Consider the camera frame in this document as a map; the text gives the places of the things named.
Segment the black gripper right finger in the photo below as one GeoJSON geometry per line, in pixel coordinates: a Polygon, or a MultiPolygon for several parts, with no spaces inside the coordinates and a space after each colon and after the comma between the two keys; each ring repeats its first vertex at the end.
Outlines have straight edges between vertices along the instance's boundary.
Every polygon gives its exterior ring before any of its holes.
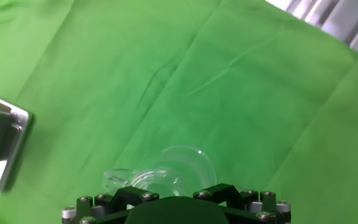
{"type": "Polygon", "coordinates": [[[291,223],[290,203],[271,191],[238,191],[233,185],[218,184],[195,192],[193,198],[216,205],[228,223],[291,223]]]}

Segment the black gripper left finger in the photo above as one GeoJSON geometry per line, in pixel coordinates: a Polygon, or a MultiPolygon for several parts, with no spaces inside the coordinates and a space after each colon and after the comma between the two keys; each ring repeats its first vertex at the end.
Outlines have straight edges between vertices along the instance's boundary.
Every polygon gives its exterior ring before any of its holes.
{"type": "Polygon", "coordinates": [[[125,223],[129,205],[136,207],[158,199],[158,193],[136,187],[123,187],[113,194],[81,196],[76,205],[62,210],[62,224],[125,223]]]}

